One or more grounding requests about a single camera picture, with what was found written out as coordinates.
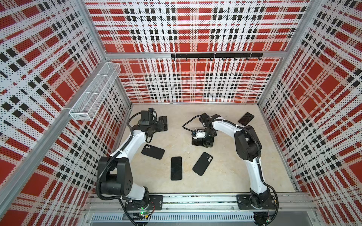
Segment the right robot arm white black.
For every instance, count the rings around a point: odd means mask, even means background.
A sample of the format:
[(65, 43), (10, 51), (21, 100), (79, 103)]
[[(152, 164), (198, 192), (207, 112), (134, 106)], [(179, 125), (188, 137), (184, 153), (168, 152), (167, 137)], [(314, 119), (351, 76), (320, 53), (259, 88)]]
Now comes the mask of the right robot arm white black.
[(220, 115), (209, 116), (203, 113), (184, 123), (183, 129), (191, 132), (195, 146), (212, 147), (218, 131), (234, 138), (236, 153), (247, 167), (251, 205), (255, 209), (262, 209), (273, 202), (276, 210), (279, 209), (277, 192), (264, 178), (261, 166), (262, 145), (252, 126), (241, 126)]

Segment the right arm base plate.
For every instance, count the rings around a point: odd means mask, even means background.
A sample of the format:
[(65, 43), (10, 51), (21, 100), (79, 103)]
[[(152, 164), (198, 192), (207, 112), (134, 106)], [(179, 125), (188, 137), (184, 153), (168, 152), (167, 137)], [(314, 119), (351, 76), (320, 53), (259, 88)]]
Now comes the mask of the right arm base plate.
[(276, 203), (272, 197), (260, 200), (252, 195), (236, 195), (240, 210), (276, 210)]

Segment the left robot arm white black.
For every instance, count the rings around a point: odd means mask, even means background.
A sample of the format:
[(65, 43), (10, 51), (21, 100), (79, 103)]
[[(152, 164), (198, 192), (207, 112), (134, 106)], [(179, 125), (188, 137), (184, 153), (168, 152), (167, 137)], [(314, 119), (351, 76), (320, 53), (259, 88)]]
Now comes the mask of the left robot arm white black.
[(158, 117), (155, 109), (149, 108), (131, 116), (126, 125), (130, 129), (127, 140), (98, 162), (96, 195), (104, 201), (124, 199), (148, 205), (149, 191), (133, 181), (131, 161), (141, 145), (155, 133), (167, 131), (167, 117)]

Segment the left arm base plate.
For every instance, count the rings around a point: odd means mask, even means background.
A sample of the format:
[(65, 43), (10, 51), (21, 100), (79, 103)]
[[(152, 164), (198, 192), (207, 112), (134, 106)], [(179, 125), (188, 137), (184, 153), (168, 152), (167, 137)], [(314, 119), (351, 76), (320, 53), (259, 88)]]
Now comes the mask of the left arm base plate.
[(162, 195), (150, 195), (140, 201), (126, 202), (125, 208), (127, 211), (159, 211), (162, 210), (163, 199)]

